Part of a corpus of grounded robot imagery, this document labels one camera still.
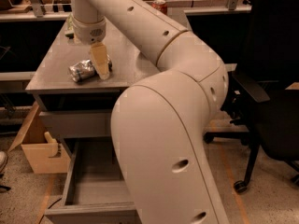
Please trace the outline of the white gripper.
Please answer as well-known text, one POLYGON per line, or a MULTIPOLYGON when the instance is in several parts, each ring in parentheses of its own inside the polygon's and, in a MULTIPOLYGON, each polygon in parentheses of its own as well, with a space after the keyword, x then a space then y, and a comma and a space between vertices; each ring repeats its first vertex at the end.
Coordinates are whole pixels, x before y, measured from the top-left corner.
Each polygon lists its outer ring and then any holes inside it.
POLYGON ((96 23, 84 23, 73 17, 72 23, 75 37, 82 44, 91 44, 90 57, 97 74, 103 80, 108 79, 107 47, 101 42, 106 36, 106 19, 96 23))

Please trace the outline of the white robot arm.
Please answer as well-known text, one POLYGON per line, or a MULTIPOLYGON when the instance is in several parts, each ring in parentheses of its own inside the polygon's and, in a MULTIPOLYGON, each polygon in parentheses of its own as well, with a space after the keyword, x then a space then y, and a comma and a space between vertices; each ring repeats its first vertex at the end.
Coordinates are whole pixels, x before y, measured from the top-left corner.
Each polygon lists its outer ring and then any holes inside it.
POLYGON ((204 150, 228 75, 192 31, 142 0, 72 0, 94 7, 158 68, 114 105, 111 135, 142 224, 229 224, 204 150))

